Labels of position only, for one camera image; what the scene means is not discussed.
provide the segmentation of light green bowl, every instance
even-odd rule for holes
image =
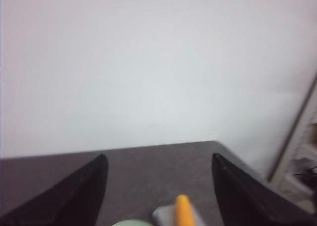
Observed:
[[[142,220],[123,220],[123,221],[115,223],[112,226],[153,226],[153,225]]]

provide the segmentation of table surface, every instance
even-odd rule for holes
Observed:
[[[215,141],[4,159],[0,161],[0,215],[104,154],[109,160],[109,172],[97,226],[110,226],[123,219],[153,223],[152,211],[173,204],[179,194],[190,197],[207,225],[222,226],[211,173],[211,157],[216,152],[262,181],[238,157]]]

